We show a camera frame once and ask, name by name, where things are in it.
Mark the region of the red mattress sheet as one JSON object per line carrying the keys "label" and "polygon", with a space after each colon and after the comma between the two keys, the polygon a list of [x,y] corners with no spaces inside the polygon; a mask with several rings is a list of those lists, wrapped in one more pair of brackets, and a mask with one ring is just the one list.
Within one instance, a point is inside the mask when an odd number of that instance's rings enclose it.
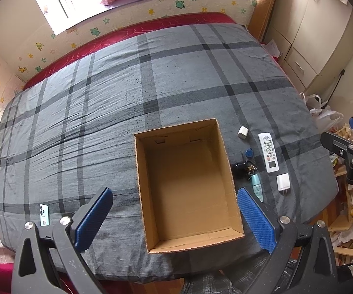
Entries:
{"label": "red mattress sheet", "polygon": [[171,17],[163,17],[159,19],[154,19],[152,21],[146,21],[142,23],[133,24],[128,27],[107,33],[104,36],[95,38],[88,43],[78,47],[75,50],[57,59],[55,62],[51,63],[49,66],[44,68],[37,75],[32,77],[24,86],[23,90],[27,90],[32,86],[35,86],[45,78],[50,77],[57,71],[66,67],[67,65],[74,63],[98,50],[105,47],[114,45],[121,41],[127,40],[129,38],[137,37],[145,33],[150,33],[153,31],[158,31],[161,29],[168,29],[173,27],[180,27],[185,25],[198,25],[198,24],[236,24],[236,22],[224,13],[190,13],[183,15],[174,15]]}

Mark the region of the white smartphone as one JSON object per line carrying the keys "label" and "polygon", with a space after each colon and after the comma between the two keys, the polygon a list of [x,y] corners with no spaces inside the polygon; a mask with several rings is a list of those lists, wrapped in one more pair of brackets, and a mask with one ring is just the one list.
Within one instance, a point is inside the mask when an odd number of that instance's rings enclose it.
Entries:
{"label": "white smartphone", "polygon": [[46,204],[39,205],[40,212],[40,226],[48,226],[49,225],[49,206]]}

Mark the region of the white plastic bag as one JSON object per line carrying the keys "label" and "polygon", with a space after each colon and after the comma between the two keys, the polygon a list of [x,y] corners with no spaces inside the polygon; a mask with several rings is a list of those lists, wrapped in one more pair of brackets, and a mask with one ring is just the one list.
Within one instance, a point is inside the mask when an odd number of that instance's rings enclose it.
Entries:
{"label": "white plastic bag", "polygon": [[313,118],[316,128],[320,134],[325,131],[329,131],[343,120],[342,113],[334,111],[328,107],[323,107],[323,102],[319,95],[313,94],[306,96],[303,92],[301,92],[299,96],[309,110],[309,113],[311,114],[311,117]]}

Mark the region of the small white charger cube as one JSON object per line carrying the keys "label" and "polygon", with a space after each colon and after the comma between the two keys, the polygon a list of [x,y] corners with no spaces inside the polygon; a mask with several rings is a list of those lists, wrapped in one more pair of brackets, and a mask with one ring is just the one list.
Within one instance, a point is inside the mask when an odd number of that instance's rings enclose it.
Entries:
{"label": "small white charger cube", "polygon": [[238,130],[238,138],[240,138],[241,140],[245,140],[248,134],[249,134],[249,129],[246,126],[242,125]]}

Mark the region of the blue oval key fob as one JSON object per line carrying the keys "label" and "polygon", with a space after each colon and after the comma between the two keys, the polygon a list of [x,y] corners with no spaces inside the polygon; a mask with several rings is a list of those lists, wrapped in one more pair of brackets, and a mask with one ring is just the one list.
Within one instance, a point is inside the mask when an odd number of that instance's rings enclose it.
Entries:
{"label": "blue oval key fob", "polygon": [[254,157],[254,150],[252,148],[249,148],[245,151],[245,156],[249,159]]}

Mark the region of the light blue lotion bottle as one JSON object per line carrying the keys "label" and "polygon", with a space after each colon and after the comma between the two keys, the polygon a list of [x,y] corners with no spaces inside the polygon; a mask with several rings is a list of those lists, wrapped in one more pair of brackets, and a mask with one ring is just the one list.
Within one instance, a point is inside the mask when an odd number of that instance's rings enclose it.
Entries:
{"label": "light blue lotion bottle", "polygon": [[254,194],[258,199],[263,202],[263,190],[261,187],[261,181],[258,174],[253,174],[251,176],[251,186],[253,188]]}

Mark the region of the white remote control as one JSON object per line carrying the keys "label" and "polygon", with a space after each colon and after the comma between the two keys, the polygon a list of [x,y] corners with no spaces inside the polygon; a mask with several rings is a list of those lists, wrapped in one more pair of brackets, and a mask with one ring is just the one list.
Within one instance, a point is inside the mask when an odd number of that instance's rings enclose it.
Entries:
{"label": "white remote control", "polygon": [[277,172],[279,170],[279,163],[271,134],[260,133],[258,134],[258,138],[263,153],[266,171],[268,173]]}

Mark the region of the brown cardboard box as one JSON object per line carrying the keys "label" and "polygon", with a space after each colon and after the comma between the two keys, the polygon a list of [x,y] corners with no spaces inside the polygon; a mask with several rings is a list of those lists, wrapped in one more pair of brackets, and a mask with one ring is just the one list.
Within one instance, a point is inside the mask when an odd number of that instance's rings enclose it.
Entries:
{"label": "brown cardboard box", "polygon": [[196,250],[242,239],[242,216],[218,121],[134,134],[149,254]]}

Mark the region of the large white power adapter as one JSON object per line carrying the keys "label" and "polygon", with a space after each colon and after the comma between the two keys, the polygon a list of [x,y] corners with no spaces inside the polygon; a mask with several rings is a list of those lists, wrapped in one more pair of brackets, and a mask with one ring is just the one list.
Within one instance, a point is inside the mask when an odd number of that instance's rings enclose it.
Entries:
{"label": "large white power adapter", "polygon": [[284,173],[284,174],[277,175],[276,179],[277,179],[277,190],[282,195],[288,195],[291,189],[289,174]]}

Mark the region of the wooden shelf with clutter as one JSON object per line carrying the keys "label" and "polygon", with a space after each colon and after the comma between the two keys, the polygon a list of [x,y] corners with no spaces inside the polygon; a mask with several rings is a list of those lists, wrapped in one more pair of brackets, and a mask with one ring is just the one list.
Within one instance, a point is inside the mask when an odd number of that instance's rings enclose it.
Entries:
{"label": "wooden shelf with clutter", "polygon": [[336,158],[334,176],[339,193],[329,206],[329,234],[336,262],[339,265],[353,263],[353,185],[347,183],[345,162]]}

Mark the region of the beige wardrobe cabinet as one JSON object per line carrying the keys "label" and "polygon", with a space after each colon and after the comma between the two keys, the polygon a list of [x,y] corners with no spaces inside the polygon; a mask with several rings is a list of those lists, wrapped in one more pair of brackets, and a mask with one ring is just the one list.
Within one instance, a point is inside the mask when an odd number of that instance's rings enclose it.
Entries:
{"label": "beige wardrobe cabinet", "polygon": [[323,94],[353,56],[353,7],[339,0],[275,0],[264,38],[298,91]]}

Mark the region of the black round earbud case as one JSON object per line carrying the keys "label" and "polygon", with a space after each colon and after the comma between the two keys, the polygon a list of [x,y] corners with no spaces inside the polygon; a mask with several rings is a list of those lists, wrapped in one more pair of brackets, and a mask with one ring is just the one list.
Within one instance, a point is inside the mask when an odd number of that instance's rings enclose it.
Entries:
{"label": "black round earbud case", "polygon": [[245,162],[234,163],[231,171],[235,179],[242,179],[248,176],[248,166]]}

